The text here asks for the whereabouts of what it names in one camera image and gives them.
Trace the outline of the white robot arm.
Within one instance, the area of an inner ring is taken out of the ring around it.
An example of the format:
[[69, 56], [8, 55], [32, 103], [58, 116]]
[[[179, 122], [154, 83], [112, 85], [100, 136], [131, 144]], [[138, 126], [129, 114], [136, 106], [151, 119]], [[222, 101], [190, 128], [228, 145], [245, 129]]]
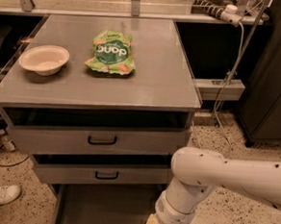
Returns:
[[184, 147], [175, 151], [170, 168], [171, 181], [145, 224], [190, 224], [216, 187], [281, 211], [281, 162], [227, 160], [219, 152]]

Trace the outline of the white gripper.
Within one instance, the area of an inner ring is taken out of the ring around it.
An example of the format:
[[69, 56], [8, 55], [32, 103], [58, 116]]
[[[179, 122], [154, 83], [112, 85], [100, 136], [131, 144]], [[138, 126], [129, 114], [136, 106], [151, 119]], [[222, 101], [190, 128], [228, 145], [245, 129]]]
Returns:
[[166, 193], [162, 191], [155, 203], [156, 214], [150, 214], [145, 224], [190, 224], [195, 213], [180, 213], [167, 201]]

